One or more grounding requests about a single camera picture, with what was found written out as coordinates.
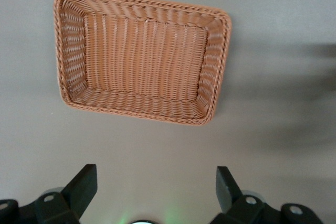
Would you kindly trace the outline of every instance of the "black mechanical part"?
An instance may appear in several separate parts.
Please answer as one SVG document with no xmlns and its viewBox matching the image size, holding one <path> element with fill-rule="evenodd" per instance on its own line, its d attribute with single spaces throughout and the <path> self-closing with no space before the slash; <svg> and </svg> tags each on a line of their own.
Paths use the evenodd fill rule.
<svg viewBox="0 0 336 224">
<path fill-rule="evenodd" d="M 97 192 L 97 167 L 86 165 L 62 190 L 46 193 L 27 206 L 0 201 L 0 224 L 79 224 Z"/>
<path fill-rule="evenodd" d="M 256 196 L 243 195 L 227 167 L 217 168 L 216 193 L 222 213 L 211 224 L 323 224 L 303 205 L 284 204 L 277 211 Z"/>
</svg>

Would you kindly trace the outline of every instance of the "gray table surface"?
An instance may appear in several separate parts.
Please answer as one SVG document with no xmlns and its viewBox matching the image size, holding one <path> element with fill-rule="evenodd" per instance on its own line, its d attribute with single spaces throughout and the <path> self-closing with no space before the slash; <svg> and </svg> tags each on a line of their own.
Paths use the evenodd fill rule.
<svg viewBox="0 0 336 224">
<path fill-rule="evenodd" d="M 53 1 L 0 0 L 0 198 L 27 204 L 95 163 L 82 223 L 209 223 L 226 165 L 271 206 L 336 223 L 336 0 L 171 0 L 233 21 L 216 115 L 201 127 L 67 107 Z"/>
</svg>

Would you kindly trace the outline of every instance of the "led light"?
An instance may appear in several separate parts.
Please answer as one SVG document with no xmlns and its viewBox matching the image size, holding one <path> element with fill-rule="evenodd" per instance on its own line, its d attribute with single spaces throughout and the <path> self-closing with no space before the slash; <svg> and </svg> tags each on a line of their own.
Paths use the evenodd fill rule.
<svg viewBox="0 0 336 224">
<path fill-rule="evenodd" d="M 137 220 L 131 224 L 157 224 L 157 223 L 149 220 Z"/>
</svg>

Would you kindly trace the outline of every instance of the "rectangular basket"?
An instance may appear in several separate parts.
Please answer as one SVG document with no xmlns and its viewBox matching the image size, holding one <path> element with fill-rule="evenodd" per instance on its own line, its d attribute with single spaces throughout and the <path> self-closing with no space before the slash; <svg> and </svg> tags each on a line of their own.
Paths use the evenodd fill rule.
<svg viewBox="0 0 336 224">
<path fill-rule="evenodd" d="M 73 108 L 202 125 L 231 31 L 220 9 L 161 0 L 55 0 L 60 92 Z"/>
</svg>

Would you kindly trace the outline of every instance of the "basket rim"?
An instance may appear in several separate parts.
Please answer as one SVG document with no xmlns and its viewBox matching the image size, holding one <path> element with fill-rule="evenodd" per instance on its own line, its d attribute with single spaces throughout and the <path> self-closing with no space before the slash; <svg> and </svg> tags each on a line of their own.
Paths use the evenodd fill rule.
<svg viewBox="0 0 336 224">
<path fill-rule="evenodd" d="M 54 23 L 55 23 L 55 41 L 56 41 L 56 57 L 57 57 L 57 69 L 58 69 L 58 83 L 60 87 L 61 97 L 64 102 L 70 107 L 95 111 L 95 112 L 103 112 L 103 113 L 113 113 L 118 115 L 129 115 L 136 116 L 138 118 L 146 118 L 151 120 L 159 120 L 173 123 L 181 123 L 181 124 L 191 124 L 191 125 L 203 125 L 208 123 L 214 116 L 220 88 L 223 80 L 223 74 L 225 69 L 225 63 L 228 53 L 228 44 L 230 40 L 230 34 L 232 29 L 232 23 L 229 15 L 219 9 L 208 7 L 204 5 L 194 5 L 187 3 L 180 3 L 174 1 L 163 1 L 163 0 L 104 0 L 104 1 L 117 1 L 121 3 L 131 3 L 133 5 L 140 6 L 151 6 L 151 7 L 159 7 L 165 9 L 173 9 L 176 11 L 184 11 L 184 12 L 197 12 L 200 14 L 206 14 L 212 16 L 213 18 L 219 19 L 222 23 L 221 31 L 223 32 L 223 41 L 222 41 L 222 51 L 220 55 L 218 55 L 221 59 L 221 63 L 219 65 L 218 73 L 216 74 L 216 81 L 214 84 L 214 88 L 212 90 L 211 101 L 209 103 L 208 109 L 202 118 L 197 119 L 187 119 L 182 117 L 174 117 L 174 116 L 165 116 L 165 115 L 153 115 L 142 112 L 133 112 L 112 108 L 105 108 L 99 106 L 90 106 L 75 103 L 69 95 L 67 90 L 67 83 L 65 77 L 65 68 L 64 68 L 64 56 L 63 56 L 63 42 L 62 42 L 62 32 L 61 32 L 61 18 L 60 11 L 61 6 L 64 0 L 54 0 Z"/>
</svg>

